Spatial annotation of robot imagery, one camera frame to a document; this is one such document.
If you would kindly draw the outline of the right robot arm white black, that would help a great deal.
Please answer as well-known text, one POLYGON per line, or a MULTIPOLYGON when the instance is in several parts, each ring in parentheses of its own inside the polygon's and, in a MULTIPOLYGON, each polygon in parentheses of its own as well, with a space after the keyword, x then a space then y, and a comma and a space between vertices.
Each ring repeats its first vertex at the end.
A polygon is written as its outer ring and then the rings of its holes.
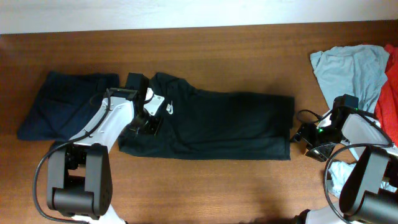
POLYGON ((363 152, 343 184, 338 205, 329 201, 323 209, 304 210, 292 223, 397 223, 397 192, 381 188, 382 182, 397 187, 397 149, 376 125, 374 115, 359 108, 357 97, 338 96, 329 112, 315 121, 302 121, 291 138, 291 142, 299 141, 307 144, 306 156, 326 164, 326 196, 335 157, 348 149, 363 152))

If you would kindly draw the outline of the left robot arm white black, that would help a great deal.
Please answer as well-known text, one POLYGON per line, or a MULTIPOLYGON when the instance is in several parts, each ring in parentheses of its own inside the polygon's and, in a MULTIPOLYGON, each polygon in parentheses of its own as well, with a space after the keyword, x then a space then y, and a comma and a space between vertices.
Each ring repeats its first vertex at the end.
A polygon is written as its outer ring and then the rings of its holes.
POLYGON ((129 73, 126 86, 105 91, 99 110, 81 131, 44 155, 47 206, 63 216, 60 222, 124 223, 111 206, 109 152, 125 129, 155 135, 161 124, 155 115, 163 102, 147 77, 129 73))

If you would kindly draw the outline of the black t-shirt white logo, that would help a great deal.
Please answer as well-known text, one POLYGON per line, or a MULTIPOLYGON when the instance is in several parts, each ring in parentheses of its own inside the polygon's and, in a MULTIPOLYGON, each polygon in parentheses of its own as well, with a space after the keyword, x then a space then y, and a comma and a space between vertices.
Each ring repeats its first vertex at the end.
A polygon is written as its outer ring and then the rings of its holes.
POLYGON ((200 90, 182 78, 156 73, 150 80, 165 98, 156 134, 126 128, 121 152, 188 160, 289 160, 292 96, 200 90))

